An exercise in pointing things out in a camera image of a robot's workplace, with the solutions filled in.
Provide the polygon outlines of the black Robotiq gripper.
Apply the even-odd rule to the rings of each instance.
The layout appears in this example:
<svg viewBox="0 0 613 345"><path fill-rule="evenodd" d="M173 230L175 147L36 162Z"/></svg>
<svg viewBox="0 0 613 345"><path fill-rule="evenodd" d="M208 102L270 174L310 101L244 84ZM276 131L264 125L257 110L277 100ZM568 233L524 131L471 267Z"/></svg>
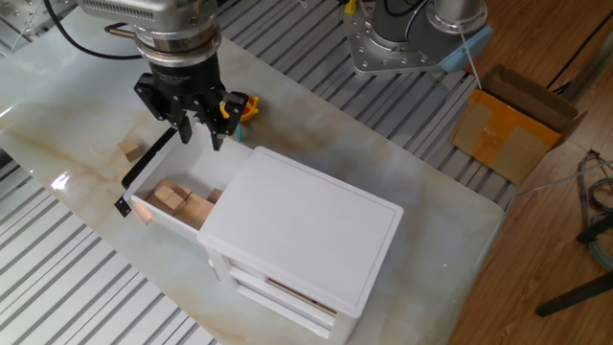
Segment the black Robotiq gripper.
<svg viewBox="0 0 613 345"><path fill-rule="evenodd" d="M248 103L242 92L228 93L220 77L218 56L196 65L168 67L150 65L152 74L143 74L134 86L136 94L158 121L169 122L183 144L193 131L181 99L201 96L200 122L210 131L214 150L220 150L223 136L235 133Z"/></svg>

